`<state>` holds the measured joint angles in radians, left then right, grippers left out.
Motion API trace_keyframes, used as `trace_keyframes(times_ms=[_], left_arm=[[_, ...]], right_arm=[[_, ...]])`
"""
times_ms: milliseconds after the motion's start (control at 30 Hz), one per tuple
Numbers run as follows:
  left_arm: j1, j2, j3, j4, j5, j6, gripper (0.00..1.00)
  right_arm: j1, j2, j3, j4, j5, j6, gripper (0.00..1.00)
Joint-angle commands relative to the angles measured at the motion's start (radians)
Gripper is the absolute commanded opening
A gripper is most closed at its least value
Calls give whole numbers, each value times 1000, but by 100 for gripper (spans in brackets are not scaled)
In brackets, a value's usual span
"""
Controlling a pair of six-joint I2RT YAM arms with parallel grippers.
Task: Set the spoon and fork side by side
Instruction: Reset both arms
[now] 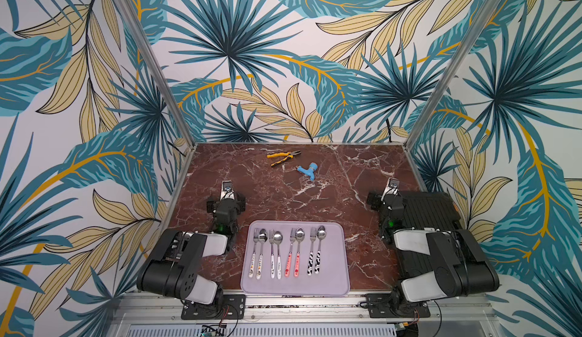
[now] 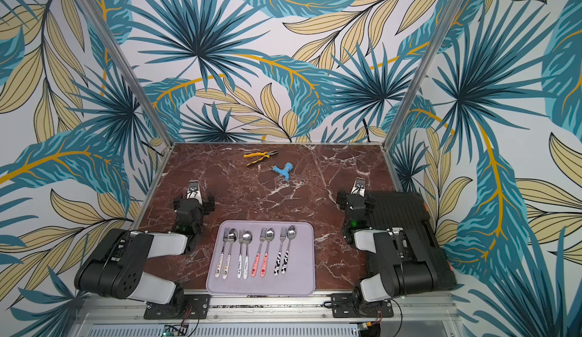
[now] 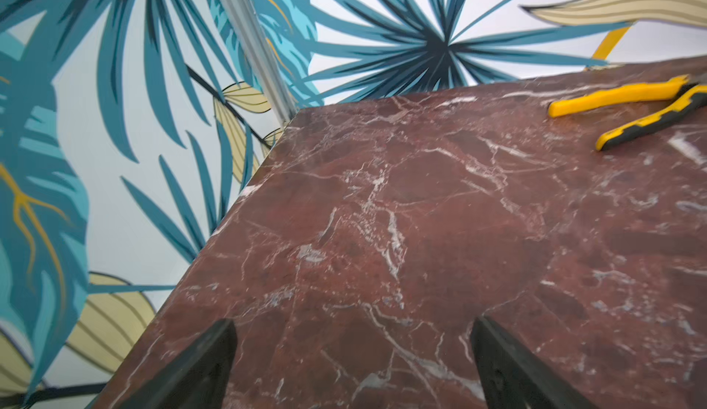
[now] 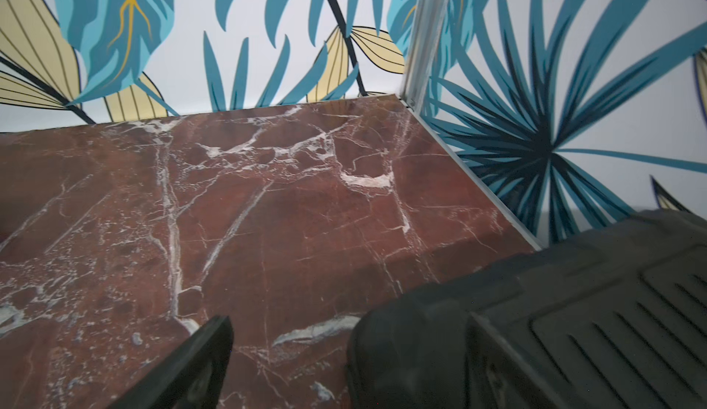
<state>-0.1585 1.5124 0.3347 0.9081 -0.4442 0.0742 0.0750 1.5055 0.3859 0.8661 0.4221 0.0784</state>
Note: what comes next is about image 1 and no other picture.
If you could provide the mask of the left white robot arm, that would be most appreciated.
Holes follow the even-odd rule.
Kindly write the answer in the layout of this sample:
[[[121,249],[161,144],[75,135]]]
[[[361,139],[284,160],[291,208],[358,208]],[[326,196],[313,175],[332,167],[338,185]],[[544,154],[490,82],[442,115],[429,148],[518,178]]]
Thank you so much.
[[[239,230],[238,217],[245,209],[244,196],[229,191],[219,201],[207,201],[213,216],[210,232],[165,230],[140,269],[137,289],[191,304],[221,305],[221,287],[200,276],[199,270],[204,258],[230,252]]]

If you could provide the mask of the spoon with white printed handle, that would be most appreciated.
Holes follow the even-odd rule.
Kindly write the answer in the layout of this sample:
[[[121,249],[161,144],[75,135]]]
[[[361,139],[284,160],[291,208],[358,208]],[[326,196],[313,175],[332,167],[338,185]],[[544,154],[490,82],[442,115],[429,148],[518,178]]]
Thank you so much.
[[[264,258],[264,245],[268,241],[268,232],[266,229],[259,230],[259,243],[260,243],[260,251],[259,251],[259,263],[257,268],[256,279],[259,280],[262,278],[262,265],[263,265],[263,258]]]

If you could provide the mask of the spoon with checkered handle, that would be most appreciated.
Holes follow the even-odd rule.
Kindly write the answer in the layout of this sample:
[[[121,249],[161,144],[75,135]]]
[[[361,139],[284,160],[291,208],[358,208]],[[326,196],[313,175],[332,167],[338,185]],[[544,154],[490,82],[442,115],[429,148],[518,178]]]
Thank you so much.
[[[318,274],[320,273],[320,267],[321,267],[321,244],[322,241],[324,241],[324,239],[326,238],[327,232],[325,229],[325,226],[319,226],[318,230],[317,230],[317,238],[318,238],[318,250],[316,253],[316,258],[315,258],[315,266],[314,266],[314,273]]]

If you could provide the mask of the fork with white printed handle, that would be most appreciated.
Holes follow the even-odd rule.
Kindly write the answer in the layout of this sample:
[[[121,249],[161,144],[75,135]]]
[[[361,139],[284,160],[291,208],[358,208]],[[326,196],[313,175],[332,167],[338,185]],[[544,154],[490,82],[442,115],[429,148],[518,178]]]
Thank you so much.
[[[255,268],[256,268],[256,247],[257,244],[259,242],[259,230],[258,229],[254,229],[254,233],[253,233],[253,253],[251,256],[251,262],[250,262],[250,266],[249,266],[249,274],[248,277],[249,278],[253,278],[254,274],[255,274]]]

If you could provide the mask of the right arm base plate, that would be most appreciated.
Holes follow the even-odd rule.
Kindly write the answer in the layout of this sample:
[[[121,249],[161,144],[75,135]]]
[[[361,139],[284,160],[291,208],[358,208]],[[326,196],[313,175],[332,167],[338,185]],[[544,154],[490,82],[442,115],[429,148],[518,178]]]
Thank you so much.
[[[397,293],[366,294],[359,307],[368,311],[369,317],[417,320],[430,317],[426,302],[408,302]]]

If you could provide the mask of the fork with pink handle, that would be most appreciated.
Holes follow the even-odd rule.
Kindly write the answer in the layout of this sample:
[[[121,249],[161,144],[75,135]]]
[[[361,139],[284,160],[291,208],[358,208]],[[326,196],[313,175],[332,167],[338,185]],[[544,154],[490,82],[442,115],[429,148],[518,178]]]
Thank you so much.
[[[286,270],[284,276],[289,277],[292,270],[293,246],[296,242],[296,228],[292,228],[289,236],[289,253],[286,259]]]

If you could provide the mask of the fork with checkered handle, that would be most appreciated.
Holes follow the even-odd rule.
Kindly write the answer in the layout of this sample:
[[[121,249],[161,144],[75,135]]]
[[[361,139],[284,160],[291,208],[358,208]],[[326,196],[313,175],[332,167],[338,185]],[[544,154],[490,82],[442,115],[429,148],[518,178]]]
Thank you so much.
[[[311,228],[310,232],[310,252],[309,252],[309,260],[308,260],[308,267],[307,267],[307,275],[312,276],[314,273],[314,265],[315,265],[315,257],[314,257],[314,247],[315,241],[317,238],[317,229],[315,227]]]

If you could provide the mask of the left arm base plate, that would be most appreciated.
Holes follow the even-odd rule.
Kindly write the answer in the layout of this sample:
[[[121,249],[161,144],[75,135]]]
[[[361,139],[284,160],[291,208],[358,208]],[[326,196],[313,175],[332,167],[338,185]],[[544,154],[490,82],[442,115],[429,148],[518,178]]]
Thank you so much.
[[[183,302],[182,320],[241,320],[244,318],[246,295],[225,294],[215,298],[210,305]]]

